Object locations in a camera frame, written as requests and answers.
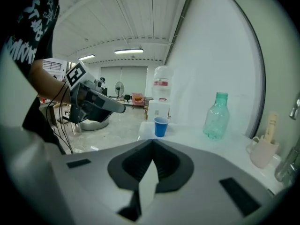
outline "white graphic print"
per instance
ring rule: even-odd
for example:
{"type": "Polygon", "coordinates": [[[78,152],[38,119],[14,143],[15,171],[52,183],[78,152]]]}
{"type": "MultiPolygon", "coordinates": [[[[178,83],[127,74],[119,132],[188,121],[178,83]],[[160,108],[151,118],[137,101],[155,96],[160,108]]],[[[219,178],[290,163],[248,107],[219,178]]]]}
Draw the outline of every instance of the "white graphic print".
{"type": "Polygon", "coordinates": [[[17,22],[20,23],[20,21],[22,20],[22,18],[24,18],[24,17],[23,17],[23,14],[21,13],[20,16],[18,17],[17,22]]]}
{"type": "Polygon", "coordinates": [[[54,12],[53,12],[53,9],[52,9],[52,6],[53,6],[53,0],[48,0],[47,5],[50,7],[50,8],[48,9],[48,13],[47,13],[47,12],[44,12],[44,13],[43,13],[43,17],[44,17],[44,18],[47,18],[47,24],[46,24],[46,25],[48,25],[48,23],[51,22],[52,19],[53,19],[53,17],[54,17],[54,16],[53,16],[54,12]]]}
{"type": "Polygon", "coordinates": [[[47,5],[49,5],[50,9],[52,10],[53,0],[48,0],[47,5]]]}
{"type": "Polygon", "coordinates": [[[44,12],[43,17],[47,18],[47,24],[46,25],[48,25],[48,23],[52,21],[53,11],[49,9],[48,13],[44,12]]]}
{"type": "Polygon", "coordinates": [[[37,49],[33,49],[27,42],[24,43],[22,39],[15,41],[14,37],[10,37],[6,46],[12,59],[33,63],[37,49]]]}
{"type": "Polygon", "coordinates": [[[41,39],[41,36],[43,35],[42,19],[38,21],[34,20],[33,22],[31,22],[31,27],[33,28],[33,31],[36,33],[36,40],[39,41],[41,39]]]}
{"type": "Polygon", "coordinates": [[[37,16],[39,18],[39,13],[38,13],[38,10],[35,7],[35,5],[40,5],[40,0],[33,0],[32,1],[32,6],[31,7],[27,7],[24,9],[24,12],[26,13],[32,13],[30,16],[29,16],[29,19],[33,18],[34,16],[37,16]]]}

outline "cable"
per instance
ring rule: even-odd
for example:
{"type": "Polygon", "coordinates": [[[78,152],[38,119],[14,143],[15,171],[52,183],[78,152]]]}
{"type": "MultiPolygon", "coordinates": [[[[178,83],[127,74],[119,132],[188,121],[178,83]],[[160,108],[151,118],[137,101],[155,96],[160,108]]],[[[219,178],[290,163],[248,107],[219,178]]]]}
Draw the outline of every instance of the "cable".
{"type": "Polygon", "coordinates": [[[55,135],[57,135],[66,145],[67,145],[67,147],[69,147],[69,145],[65,142],[65,140],[63,140],[62,138],[61,138],[61,136],[59,136],[56,132],[53,132],[55,135]]]}
{"type": "MultiPolygon", "coordinates": [[[[60,109],[61,109],[61,105],[62,105],[62,100],[64,99],[67,90],[68,90],[68,88],[65,90],[64,94],[63,94],[62,97],[61,97],[60,108],[59,108],[59,114],[60,114],[60,109]]],[[[66,136],[66,134],[65,134],[66,128],[65,128],[65,132],[64,132],[64,130],[62,129],[62,124],[61,124],[61,123],[64,122],[64,121],[63,121],[63,119],[61,119],[61,114],[60,114],[60,127],[61,127],[61,130],[62,130],[64,136],[65,136],[66,141],[67,141],[68,144],[69,144],[68,147],[69,147],[71,153],[73,153],[73,150],[72,150],[71,145],[70,145],[70,141],[67,139],[67,136],[66,136]]]]}
{"type": "MultiPolygon", "coordinates": [[[[60,91],[57,93],[57,95],[51,100],[51,102],[48,104],[48,106],[47,106],[47,108],[46,108],[46,120],[47,120],[47,122],[49,123],[49,120],[48,120],[48,109],[49,109],[49,107],[50,107],[50,104],[54,101],[54,99],[60,94],[60,92],[62,91],[62,89],[65,87],[65,85],[66,85],[66,83],[67,82],[65,82],[63,85],[62,85],[62,87],[61,87],[61,89],[60,89],[60,91]]],[[[57,135],[67,146],[68,146],[68,148],[70,148],[69,147],[69,145],[62,139],[62,137],[61,136],[59,136],[57,133],[55,133],[54,131],[53,131],[53,133],[55,134],[55,135],[57,135]]]]}
{"type": "Polygon", "coordinates": [[[62,91],[62,89],[65,87],[66,83],[67,82],[65,82],[64,85],[62,85],[62,87],[61,87],[60,91],[58,92],[58,94],[51,100],[51,102],[48,104],[48,106],[46,108],[46,120],[47,120],[47,122],[49,122],[48,121],[48,109],[49,109],[49,106],[55,100],[55,98],[60,94],[60,92],[62,91]]]}

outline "faucet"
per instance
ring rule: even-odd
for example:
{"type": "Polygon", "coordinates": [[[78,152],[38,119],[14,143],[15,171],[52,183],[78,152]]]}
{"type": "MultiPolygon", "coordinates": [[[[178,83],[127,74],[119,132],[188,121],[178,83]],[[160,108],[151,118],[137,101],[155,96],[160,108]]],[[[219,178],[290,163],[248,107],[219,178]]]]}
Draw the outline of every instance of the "faucet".
{"type": "MultiPolygon", "coordinates": [[[[300,109],[300,92],[298,93],[292,111],[290,113],[290,118],[293,120],[297,119],[298,111],[300,109]]],[[[287,155],[284,162],[281,162],[275,170],[275,178],[282,182],[287,180],[287,183],[292,184],[297,175],[298,169],[296,160],[300,154],[300,138],[298,139],[296,145],[291,149],[290,153],[287,155]]]]}
{"type": "Polygon", "coordinates": [[[292,111],[290,113],[291,119],[293,119],[293,120],[297,119],[299,108],[300,108],[300,92],[298,93],[295,103],[294,103],[294,106],[292,107],[292,111]]]}

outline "fluorescent light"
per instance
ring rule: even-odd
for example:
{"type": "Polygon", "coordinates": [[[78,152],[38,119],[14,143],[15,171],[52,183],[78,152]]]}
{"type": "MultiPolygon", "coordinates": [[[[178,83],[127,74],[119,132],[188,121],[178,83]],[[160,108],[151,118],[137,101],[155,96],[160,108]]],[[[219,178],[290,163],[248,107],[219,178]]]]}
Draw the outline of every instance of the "fluorescent light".
{"type": "Polygon", "coordinates": [[[85,60],[85,59],[88,59],[88,58],[93,58],[95,55],[89,55],[89,56],[86,56],[86,57],[83,57],[83,58],[79,58],[79,60],[85,60]]]}
{"type": "Polygon", "coordinates": [[[135,49],[124,49],[124,50],[116,50],[114,51],[115,54],[122,54],[122,53],[143,53],[144,50],[142,48],[135,48],[135,49]]]}

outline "blue plastic cup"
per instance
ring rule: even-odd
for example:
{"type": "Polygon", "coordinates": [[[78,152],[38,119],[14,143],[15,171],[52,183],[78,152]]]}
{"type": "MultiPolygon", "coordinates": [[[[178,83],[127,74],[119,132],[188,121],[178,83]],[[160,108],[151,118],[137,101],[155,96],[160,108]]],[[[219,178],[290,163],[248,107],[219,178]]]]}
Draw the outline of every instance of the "blue plastic cup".
{"type": "Polygon", "coordinates": [[[167,126],[169,123],[169,120],[167,118],[155,118],[155,136],[157,137],[163,137],[165,135],[165,131],[167,130],[167,126]]]}

